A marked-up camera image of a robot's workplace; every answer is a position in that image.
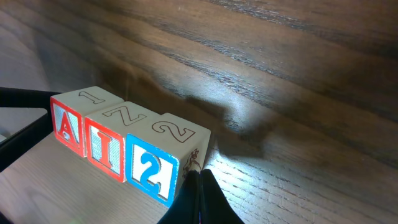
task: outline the block top face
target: block top face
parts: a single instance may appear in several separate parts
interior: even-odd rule
[[[190,153],[191,147],[203,140],[206,134],[210,134],[209,129],[170,113],[140,124],[139,128],[138,138],[180,159]]]
[[[124,101],[122,98],[98,86],[61,93],[52,96],[52,98],[60,101],[82,116]]]
[[[136,127],[148,122],[159,114],[131,102],[119,103],[86,116],[100,125],[126,137],[140,131]]]

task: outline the red border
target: red border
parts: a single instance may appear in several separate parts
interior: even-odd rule
[[[54,107],[53,104],[56,104],[57,106],[61,107],[62,109],[64,109],[65,111],[75,115],[77,117],[78,120],[78,124],[79,124],[79,145],[76,146],[74,144],[69,143],[67,140],[65,140],[63,138],[63,136],[60,136],[59,134],[57,134],[57,127],[55,124],[55,114],[54,114]],[[52,114],[52,125],[54,128],[54,135],[55,137],[64,145],[66,145],[67,147],[69,147],[73,152],[77,153],[79,156],[81,157],[86,157],[86,153],[85,153],[85,148],[83,146],[84,143],[84,137],[83,137],[83,122],[81,120],[81,115],[79,113],[77,113],[76,111],[74,111],[72,108],[68,107],[67,105],[64,105],[63,103],[59,102],[58,100],[56,100],[55,98],[50,98],[50,105],[51,105],[51,114]]]
[[[119,175],[117,173],[115,173],[113,170],[107,168],[102,163],[98,162],[97,160],[95,160],[93,158],[93,153],[92,153],[91,144],[90,144],[90,141],[91,141],[90,126],[98,128],[99,130],[101,130],[102,132],[107,134],[108,136],[111,136],[112,138],[115,138],[120,142],[120,154],[119,154],[120,155],[120,158],[119,158],[120,174]],[[123,183],[124,182],[124,139],[123,139],[123,137],[120,134],[115,133],[114,131],[112,131],[108,128],[105,128],[104,126],[98,124],[97,122],[95,122],[89,118],[85,118],[85,133],[86,133],[87,159],[92,164],[94,164],[96,167],[100,168],[103,172],[110,175],[117,181]]]

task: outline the letter block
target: letter block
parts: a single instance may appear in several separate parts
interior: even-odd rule
[[[201,171],[210,130],[169,113],[136,128],[126,138],[126,179],[169,207],[188,171]]]
[[[87,159],[103,172],[124,182],[125,140],[137,125],[159,114],[131,102],[99,110],[85,118]]]
[[[50,105],[55,137],[79,156],[85,157],[83,118],[123,101],[97,86],[52,96]]]

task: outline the wood grain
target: wood grain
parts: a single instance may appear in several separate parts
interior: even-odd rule
[[[98,85],[209,128],[205,168],[247,223],[396,223],[397,11],[391,0],[0,0],[0,85]],[[0,184],[16,223],[155,223],[166,211],[53,136]]]

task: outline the blue border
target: blue border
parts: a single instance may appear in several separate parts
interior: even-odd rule
[[[173,165],[173,171],[172,171],[172,179],[170,181],[170,191],[169,191],[169,197],[167,201],[161,199],[157,194],[153,194],[149,190],[147,190],[145,187],[143,187],[141,184],[137,183],[135,180],[132,179],[132,150],[133,150],[133,145],[138,145],[145,149],[146,151],[153,153],[155,156],[162,158],[166,160],[167,162],[171,163]],[[167,207],[170,207],[174,201],[174,193],[175,193],[175,188],[177,186],[177,176],[178,176],[178,167],[180,165],[180,161],[176,158],[174,158],[172,155],[168,154],[167,152],[159,149],[158,147],[155,147],[135,136],[132,134],[128,134],[126,136],[126,165],[125,165],[125,173],[126,173],[126,179],[127,181],[136,186],[138,189],[142,190],[145,192],[147,195],[150,195],[160,203],[164,204]]]

